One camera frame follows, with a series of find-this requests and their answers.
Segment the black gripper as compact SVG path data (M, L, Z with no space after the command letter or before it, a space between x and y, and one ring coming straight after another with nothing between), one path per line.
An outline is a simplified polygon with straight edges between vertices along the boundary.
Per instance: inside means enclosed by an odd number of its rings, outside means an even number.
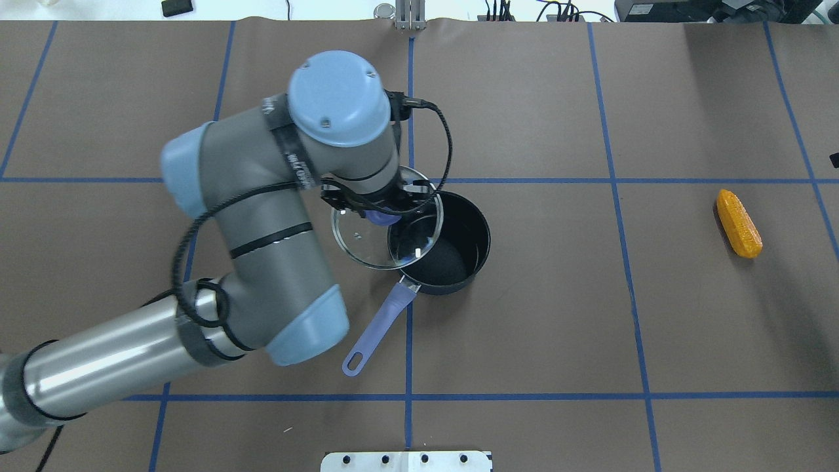
M320 197L336 211L356 212L363 217L369 212L408 217L428 209L438 194L429 180L395 180L368 194L353 191L339 180L324 180Z

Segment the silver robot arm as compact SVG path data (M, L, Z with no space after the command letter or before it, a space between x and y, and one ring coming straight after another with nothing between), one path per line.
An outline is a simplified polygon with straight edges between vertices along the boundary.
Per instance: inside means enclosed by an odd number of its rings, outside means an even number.
M363 57L309 57L283 93L174 138L164 183L191 218L170 288L130 313L2 356L2 453L90 410L264 349L275 364L332 349L349 320L302 201L393 224L442 212L440 186L408 179L400 125L434 102L387 90Z

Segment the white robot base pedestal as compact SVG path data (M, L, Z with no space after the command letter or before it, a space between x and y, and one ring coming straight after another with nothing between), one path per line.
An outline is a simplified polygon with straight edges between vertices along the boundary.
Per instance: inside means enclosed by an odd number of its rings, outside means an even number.
M342 452L324 455L320 470L494 471L494 461L480 450Z

